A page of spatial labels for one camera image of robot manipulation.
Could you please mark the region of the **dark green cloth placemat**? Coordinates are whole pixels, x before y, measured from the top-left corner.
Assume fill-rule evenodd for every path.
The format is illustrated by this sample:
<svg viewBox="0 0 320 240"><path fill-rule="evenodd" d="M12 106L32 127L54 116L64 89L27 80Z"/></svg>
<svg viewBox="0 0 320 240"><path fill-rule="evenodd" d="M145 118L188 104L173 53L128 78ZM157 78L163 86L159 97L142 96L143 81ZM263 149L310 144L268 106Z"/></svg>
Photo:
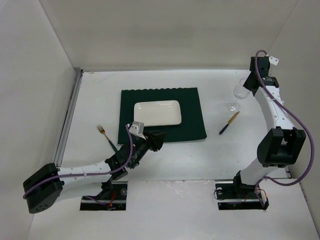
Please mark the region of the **dark green cloth placemat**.
<svg viewBox="0 0 320 240"><path fill-rule="evenodd" d="M134 105L136 103L167 100L176 100L179 102L182 118L181 124L150 126L145 127L145 131L160 131L167 133L164 139L165 143L197 141L207 137L199 93L196 87L127 89L121 91L117 143L123 145L129 142L125 125L134 121Z"/></svg>

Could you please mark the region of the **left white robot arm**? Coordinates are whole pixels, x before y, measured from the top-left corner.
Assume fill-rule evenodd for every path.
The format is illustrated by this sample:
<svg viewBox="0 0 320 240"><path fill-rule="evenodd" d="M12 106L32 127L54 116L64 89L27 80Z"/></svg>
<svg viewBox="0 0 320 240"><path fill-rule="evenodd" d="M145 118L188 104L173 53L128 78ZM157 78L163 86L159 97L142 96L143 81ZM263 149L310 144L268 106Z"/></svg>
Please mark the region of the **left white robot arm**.
<svg viewBox="0 0 320 240"><path fill-rule="evenodd" d="M23 199L29 213L43 212L54 203L73 197L84 197L109 206L107 199L116 197L113 182L127 176L128 169L137 167L148 151L159 151L166 136L165 132L146 131L134 142L129 133L128 144L111 157L92 165L57 167L54 163L45 164L23 182Z"/></svg>

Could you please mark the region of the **gold knife dark handle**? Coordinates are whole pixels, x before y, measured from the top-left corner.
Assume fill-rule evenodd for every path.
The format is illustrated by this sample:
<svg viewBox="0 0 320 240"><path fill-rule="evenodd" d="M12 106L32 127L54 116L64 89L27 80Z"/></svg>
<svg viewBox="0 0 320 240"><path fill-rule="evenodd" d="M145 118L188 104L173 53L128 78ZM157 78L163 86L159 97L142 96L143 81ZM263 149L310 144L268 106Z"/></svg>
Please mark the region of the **gold knife dark handle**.
<svg viewBox="0 0 320 240"><path fill-rule="evenodd" d="M240 111L236 112L228 121L227 124L219 131L219 135L222 135L228 126L233 122L233 120L239 115Z"/></svg>

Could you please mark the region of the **white rectangular plate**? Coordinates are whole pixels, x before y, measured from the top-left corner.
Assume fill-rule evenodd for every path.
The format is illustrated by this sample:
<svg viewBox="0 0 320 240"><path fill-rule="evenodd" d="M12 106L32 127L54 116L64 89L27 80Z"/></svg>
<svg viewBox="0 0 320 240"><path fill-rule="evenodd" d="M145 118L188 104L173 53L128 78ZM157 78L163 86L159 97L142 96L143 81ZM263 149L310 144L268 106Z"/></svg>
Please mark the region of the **white rectangular plate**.
<svg viewBox="0 0 320 240"><path fill-rule="evenodd" d="M177 100L138 102L133 107L133 120L143 123L145 127L180 125L180 103Z"/></svg>

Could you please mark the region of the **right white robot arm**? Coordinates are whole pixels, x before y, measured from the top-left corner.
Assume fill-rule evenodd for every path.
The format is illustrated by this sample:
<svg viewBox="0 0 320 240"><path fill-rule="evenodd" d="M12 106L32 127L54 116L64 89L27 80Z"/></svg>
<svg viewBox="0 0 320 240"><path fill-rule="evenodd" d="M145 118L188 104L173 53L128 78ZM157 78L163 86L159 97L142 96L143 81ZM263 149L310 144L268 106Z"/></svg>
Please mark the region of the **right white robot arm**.
<svg viewBox="0 0 320 240"><path fill-rule="evenodd" d="M269 57L251 57L244 87L252 92L262 110L267 134L257 147L256 159L233 178L233 191L238 198L255 191L256 183L279 168L296 163L306 139L282 108L279 83L269 76Z"/></svg>

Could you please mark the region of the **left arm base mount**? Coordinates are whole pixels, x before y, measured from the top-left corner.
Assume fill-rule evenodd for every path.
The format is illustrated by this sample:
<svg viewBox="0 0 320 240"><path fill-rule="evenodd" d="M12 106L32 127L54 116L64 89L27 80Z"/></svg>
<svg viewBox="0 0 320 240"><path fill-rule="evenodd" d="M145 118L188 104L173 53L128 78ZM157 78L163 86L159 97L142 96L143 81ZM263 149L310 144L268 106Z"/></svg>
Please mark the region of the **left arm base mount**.
<svg viewBox="0 0 320 240"><path fill-rule="evenodd" d="M83 196L80 211L125 211L127 208L128 182L113 181L102 184L96 196Z"/></svg>

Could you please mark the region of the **clear wine glass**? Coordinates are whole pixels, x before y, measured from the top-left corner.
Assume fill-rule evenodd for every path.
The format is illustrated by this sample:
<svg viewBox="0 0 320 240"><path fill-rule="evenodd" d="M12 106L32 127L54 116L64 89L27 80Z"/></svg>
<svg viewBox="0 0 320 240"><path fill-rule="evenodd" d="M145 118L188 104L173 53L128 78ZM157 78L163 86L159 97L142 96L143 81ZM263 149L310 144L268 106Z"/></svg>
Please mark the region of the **clear wine glass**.
<svg viewBox="0 0 320 240"><path fill-rule="evenodd" d="M236 100L227 104L227 108L231 112L238 112L240 110L240 104L238 103L238 100L245 99L250 94L250 91L244 87L245 82L246 79L242 78L233 89L233 95L235 96Z"/></svg>

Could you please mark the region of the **gold fork dark handle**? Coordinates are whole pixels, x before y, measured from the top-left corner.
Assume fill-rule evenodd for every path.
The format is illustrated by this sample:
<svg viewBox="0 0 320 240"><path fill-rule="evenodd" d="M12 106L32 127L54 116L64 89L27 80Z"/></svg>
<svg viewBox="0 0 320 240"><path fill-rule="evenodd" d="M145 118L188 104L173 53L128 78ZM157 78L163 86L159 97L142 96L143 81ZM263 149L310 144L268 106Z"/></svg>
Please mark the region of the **gold fork dark handle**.
<svg viewBox="0 0 320 240"><path fill-rule="evenodd" d="M118 149L116 148L116 146L113 144L113 142L110 140L110 138L106 135L106 131L105 129L98 124L96 126L96 128L98 129L98 131L106 138L106 140L108 141L109 145L111 146L111 148L114 150L114 152L116 153L118 151Z"/></svg>

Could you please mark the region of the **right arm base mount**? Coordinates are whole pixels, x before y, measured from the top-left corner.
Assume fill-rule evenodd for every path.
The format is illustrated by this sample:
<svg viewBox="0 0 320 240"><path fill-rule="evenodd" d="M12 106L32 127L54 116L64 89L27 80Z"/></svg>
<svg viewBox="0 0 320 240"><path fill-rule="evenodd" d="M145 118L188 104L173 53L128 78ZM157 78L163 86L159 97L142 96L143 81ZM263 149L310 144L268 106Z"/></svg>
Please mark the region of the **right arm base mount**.
<svg viewBox="0 0 320 240"><path fill-rule="evenodd" d="M215 182L214 198L219 210L267 210L269 198L263 189L241 182L239 175L232 180Z"/></svg>

